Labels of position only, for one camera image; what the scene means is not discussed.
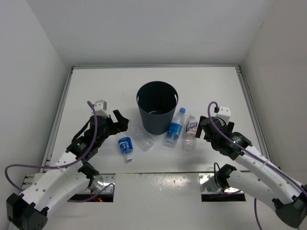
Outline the aluminium frame rail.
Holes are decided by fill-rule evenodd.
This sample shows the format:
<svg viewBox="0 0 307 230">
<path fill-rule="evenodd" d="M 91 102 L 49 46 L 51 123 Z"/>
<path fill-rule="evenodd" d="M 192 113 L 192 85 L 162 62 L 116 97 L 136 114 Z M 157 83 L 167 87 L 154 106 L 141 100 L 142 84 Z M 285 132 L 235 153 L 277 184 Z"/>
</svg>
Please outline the aluminium frame rail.
<svg viewBox="0 0 307 230">
<path fill-rule="evenodd" d="M 70 69 L 66 81 L 65 81 L 65 85 L 64 85 L 64 89 L 60 98 L 60 102 L 59 102 L 59 106 L 57 109 L 57 113 L 56 113 L 56 117 L 52 126 L 52 130 L 48 139 L 48 143 L 47 143 L 47 147 L 46 147 L 46 151 L 42 160 L 42 166 L 49 166 L 50 162 L 51 162 L 51 158 L 52 158 L 52 153 L 53 153 L 53 149 L 55 146 L 55 142 L 56 142 L 56 137 L 58 134 L 58 130 L 59 130 L 59 126 L 60 126 L 60 121 L 61 121 L 61 117 L 62 117 L 62 113 L 64 110 L 64 106 L 65 106 L 65 102 L 66 102 L 66 98 L 67 98 L 67 94 L 68 94 L 68 90 L 69 90 L 69 85 L 71 82 L 71 76 L 73 74 L 73 70 L 74 70 L 74 66 Z"/>
<path fill-rule="evenodd" d="M 254 105 L 254 102 L 253 102 L 253 99 L 252 99 L 252 95 L 251 95 L 251 92 L 250 92 L 250 89 L 249 89 L 247 79 L 244 76 L 243 71 L 242 71 L 242 69 L 239 65 L 235 66 L 235 69 L 236 69 L 238 79 L 239 79 L 239 82 L 240 82 L 240 85 L 241 85 L 241 88 L 242 88 L 242 91 L 243 91 L 243 95 L 244 95 L 246 103 L 247 103 L 247 107 L 248 107 L 248 111 L 249 111 L 249 114 L 250 114 L 250 117 L 251 117 L 251 121 L 252 121 L 254 130 L 256 132 L 256 137 L 257 137 L 257 140 L 258 140 L 258 143 L 259 143 L 259 146 L 260 146 L 260 150 L 266 158 L 268 158 L 269 160 L 272 160 L 270 153 L 269 153 L 269 150 L 268 150 L 268 147 L 267 147 L 267 144 L 266 144 L 266 141 L 265 141 L 265 138 L 264 138 L 264 134 L 263 134 L 263 131 L 262 131 L 262 128 L 261 128 L 261 125 L 260 125 L 260 121 L 259 121 L 259 118 L 258 118 L 258 115 L 257 115 L 257 112 L 256 112 L 256 108 L 255 108 L 255 105 Z"/>
</svg>

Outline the right aluminium frame rail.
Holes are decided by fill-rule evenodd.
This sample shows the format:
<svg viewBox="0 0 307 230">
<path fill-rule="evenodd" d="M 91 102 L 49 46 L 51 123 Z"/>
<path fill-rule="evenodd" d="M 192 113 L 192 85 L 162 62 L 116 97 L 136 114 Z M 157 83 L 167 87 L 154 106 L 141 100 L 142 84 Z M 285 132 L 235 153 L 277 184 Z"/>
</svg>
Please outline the right aluminium frame rail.
<svg viewBox="0 0 307 230">
<path fill-rule="evenodd" d="M 240 85 L 241 85 L 241 88 L 242 88 L 242 91 L 243 91 L 243 95 L 244 95 L 246 103 L 247 103 L 247 107 L 248 107 L 248 111 L 249 111 L 249 114 L 250 114 L 250 117 L 251 117 L 251 121 L 252 121 L 254 130 L 256 132 L 256 137 L 257 137 L 257 140 L 258 140 L 258 143 L 259 143 L 259 146 L 260 146 L 260 150 L 266 158 L 268 158 L 269 160 L 272 160 L 270 153 L 269 153 L 269 150 L 268 150 L 268 147 L 267 147 L 267 144 L 266 144 L 266 141 L 265 141 L 265 138 L 264 138 L 264 134 L 263 134 L 263 131 L 262 131 L 262 128 L 261 128 L 261 125 L 260 125 L 260 121 L 259 121 L 259 118 L 258 118 L 258 115 L 257 115 L 257 112 L 256 112 L 256 108 L 255 108 L 255 105 L 254 105 L 254 102 L 253 102 L 253 99 L 252 99 L 252 95 L 251 95 L 251 92 L 250 92 L 250 89 L 249 89 L 247 79 L 244 76 L 243 71 L 242 71 L 242 69 L 239 65 L 235 66 L 235 69 L 236 69 L 238 79 L 239 79 L 239 82 L 240 82 Z"/>
</svg>

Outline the orange white label bottle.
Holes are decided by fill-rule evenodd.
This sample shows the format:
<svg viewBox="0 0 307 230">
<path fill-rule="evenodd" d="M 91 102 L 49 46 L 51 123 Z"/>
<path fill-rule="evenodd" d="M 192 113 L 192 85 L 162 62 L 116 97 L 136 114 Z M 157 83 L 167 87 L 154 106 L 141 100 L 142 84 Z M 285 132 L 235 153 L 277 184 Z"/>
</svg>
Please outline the orange white label bottle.
<svg viewBox="0 0 307 230">
<path fill-rule="evenodd" d="M 184 151 L 193 151 L 196 148 L 196 132 L 197 132 L 198 122 L 192 114 L 186 119 L 185 129 L 184 129 Z"/>
</svg>

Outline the clear crushed plastic bottle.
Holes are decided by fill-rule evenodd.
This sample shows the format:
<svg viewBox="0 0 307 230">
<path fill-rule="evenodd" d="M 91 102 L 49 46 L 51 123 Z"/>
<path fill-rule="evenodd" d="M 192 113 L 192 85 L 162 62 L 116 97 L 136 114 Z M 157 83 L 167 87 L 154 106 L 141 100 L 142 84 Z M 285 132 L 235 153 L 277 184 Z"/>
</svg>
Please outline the clear crushed plastic bottle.
<svg viewBox="0 0 307 230">
<path fill-rule="evenodd" d="M 147 131 L 140 125 L 129 120 L 128 133 L 142 149 L 148 151 L 154 145 L 154 139 L 147 133 Z"/>
</svg>

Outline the metal base plate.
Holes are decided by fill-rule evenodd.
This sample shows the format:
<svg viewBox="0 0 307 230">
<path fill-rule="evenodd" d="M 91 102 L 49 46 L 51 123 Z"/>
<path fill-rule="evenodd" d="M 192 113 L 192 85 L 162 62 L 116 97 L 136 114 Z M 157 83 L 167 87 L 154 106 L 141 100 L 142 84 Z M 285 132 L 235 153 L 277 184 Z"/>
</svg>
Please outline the metal base plate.
<svg viewBox="0 0 307 230">
<path fill-rule="evenodd" d="M 114 192 L 115 175 L 114 174 L 100 174 L 90 180 L 86 192 L 93 191 L 95 194 L 102 190 L 102 194 Z"/>
<path fill-rule="evenodd" d="M 200 188 L 201 194 L 205 195 L 232 195 L 232 194 L 243 194 L 244 192 L 238 190 L 236 188 L 227 188 L 222 189 L 220 188 L 214 180 L 213 173 L 199 173 L 199 181 L 200 181 Z"/>
</svg>

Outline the dark grey plastic bin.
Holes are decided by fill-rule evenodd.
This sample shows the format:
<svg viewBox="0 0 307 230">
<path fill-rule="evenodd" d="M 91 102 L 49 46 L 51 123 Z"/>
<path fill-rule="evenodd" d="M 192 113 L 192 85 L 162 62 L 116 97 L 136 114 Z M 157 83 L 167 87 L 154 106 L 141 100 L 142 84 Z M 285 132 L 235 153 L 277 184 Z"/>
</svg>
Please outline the dark grey plastic bin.
<svg viewBox="0 0 307 230">
<path fill-rule="evenodd" d="M 140 87 L 136 102 L 144 129 L 150 134 L 161 135 L 171 125 L 178 104 L 178 93 L 166 82 L 152 81 Z"/>
</svg>

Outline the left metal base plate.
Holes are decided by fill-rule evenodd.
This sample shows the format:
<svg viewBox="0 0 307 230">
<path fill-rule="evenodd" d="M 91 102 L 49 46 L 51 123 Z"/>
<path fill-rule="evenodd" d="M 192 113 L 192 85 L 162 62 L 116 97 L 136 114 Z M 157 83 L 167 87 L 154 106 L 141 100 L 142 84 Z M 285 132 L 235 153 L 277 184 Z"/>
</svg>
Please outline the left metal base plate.
<svg viewBox="0 0 307 230">
<path fill-rule="evenodd" d="M 114 174 L 100 174 L 90 180 L 86 192 L 93 191 L 95 194 L 102 190 L 102 194 L 114 192 L 115 175 Z"/>
</svg>

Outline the tall blue cap bottle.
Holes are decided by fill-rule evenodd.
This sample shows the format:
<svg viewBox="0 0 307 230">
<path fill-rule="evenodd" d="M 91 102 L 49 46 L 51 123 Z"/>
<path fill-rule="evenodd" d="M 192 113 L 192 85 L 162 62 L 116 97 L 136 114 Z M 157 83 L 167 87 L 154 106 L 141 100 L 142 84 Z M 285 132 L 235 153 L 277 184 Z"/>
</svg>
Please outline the tall blue cap bottle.
<svg viewBox="0 0 307 230">
<path fill-rule="evenodd" d="M 179 139 L 180 133 L 184 125 L 185 112 L 186 109 L 182 107 L 173 117 L 173 120 L 164 140 L 165 146 L 168 146 L 170 148 L 174 148 L 176 146 L 176 143 Z"/>
</svg>

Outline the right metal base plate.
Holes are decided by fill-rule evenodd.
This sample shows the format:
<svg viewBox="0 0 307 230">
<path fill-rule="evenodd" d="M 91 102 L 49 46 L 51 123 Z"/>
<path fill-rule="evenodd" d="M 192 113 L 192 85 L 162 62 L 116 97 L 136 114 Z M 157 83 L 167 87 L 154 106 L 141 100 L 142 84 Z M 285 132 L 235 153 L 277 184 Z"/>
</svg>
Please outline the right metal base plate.
<svg viewBox="0 0 307 230">
<path fill-rule="evenodd" d="M 236 188 L 227 188 L 222 189 L 220 188 L 214 180 L 213 173 L 199 173 L 199 181 L 200 181 L 200 188 L 201 194 L 205 195 L 232 195 L 232 194 L 243 194 L 244 192 L 238 190 Z"/>
</svg>

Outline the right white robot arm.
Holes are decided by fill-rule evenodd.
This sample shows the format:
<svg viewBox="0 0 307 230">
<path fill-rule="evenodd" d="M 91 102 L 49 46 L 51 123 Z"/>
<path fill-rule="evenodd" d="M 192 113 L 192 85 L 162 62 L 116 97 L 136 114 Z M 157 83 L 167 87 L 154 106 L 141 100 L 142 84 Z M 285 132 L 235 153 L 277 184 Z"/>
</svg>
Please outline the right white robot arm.
<svg viewBox="0 0 307 230">
<path fill-rule="evenodd" d="M 204 132 L 204 139 L 215 151 L 244 166 L 253 176 L 225 164 L 211 179 L 212 187 L 217 191 L 230 187 L 242 190 L 270 207 L 283 223 L 297 229 L 307 216 L 306 185 L 282 172 L 233 127 L 233 122 L 201 116 L 196 137 Z"/>
</svg>

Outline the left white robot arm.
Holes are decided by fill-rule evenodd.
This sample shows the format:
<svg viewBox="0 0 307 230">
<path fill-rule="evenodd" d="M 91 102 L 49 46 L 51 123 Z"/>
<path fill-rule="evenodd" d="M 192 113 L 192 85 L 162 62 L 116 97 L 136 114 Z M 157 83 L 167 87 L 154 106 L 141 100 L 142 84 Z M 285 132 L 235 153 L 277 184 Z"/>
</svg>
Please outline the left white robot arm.
<svg viewBox="0 0 307 230">
<path fill-rule="evenodd" d="M 17 229 L 43 229 L 48 217 L 63 203 L 81 190 L 96 187 L 99 171 L 88 161 L 109 136 L 128 129 L 128 119 L 118 110 L 113 113 L 116 122 L 102 110 L 94 112 L 58 161 L 40 179 L 7 198 L 7 218 Z"/>
</svg>

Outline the left aluminium frame rail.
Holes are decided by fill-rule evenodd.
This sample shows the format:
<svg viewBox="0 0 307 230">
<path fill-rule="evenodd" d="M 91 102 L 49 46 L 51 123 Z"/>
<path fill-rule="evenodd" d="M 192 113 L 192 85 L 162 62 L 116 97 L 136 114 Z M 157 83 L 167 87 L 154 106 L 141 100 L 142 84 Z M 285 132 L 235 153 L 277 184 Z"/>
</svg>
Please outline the left aluminium frame rail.
<svg viewBox="0 0 307 230">
<path fill-rule="evenodd" d="M 53 149 L 55 146 L 55 142 L 56 142 L 56 137 L 58 134 L 58 130 L 59 130 L 59 126 L 60 126 L 60 121 L 61 121 L 61 117 L 62 117 L 62 113 L 64 110 L 64 106 L 65 106 L 65 102 L 66 102 L 66 98 L 67 98 L 67 94 L 68 94 L 68 90 L 69 90 L 69 85 L 71 82 L 71 76 L 73 74 L 73 70 L 74 70 L 74 66 L 70 69 L 66 81 L 65 81 L 65 85 L 64 85 L 64 89 L 60 98 L 60 102 L 59 102 L 59 106 L 57 109 L 57 113 L 56 113 L 56 117 L 52 126 L 52 130 L 48 139 L 48 143 L 47 143 L 47 147 L 46 147 L 46 151 L 42 160 L 42 166 L 49 166 L 50 162 L 51 162 L 51 158 L 52 158 L 52 153 L 53 153 Z"/>
</svg>

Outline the short blue label bottle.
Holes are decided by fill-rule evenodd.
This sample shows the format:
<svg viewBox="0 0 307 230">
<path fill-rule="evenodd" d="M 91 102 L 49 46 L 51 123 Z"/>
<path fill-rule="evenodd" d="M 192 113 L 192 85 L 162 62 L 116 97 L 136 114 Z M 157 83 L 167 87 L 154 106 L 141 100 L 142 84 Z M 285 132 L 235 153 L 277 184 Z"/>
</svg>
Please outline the short blue label bottle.
<svg viewBox="0 0 307 230">
<path fill-rule="evenodd" d="M 126 135 L 123 135 L 118 140 L 118 145 L 119 145 L 121 153 L 125 157 L 126 162 L 131 162 L 133 159 L 132 157 L 133 145 L 132 145 L 131 138 Z"/>
</svg>

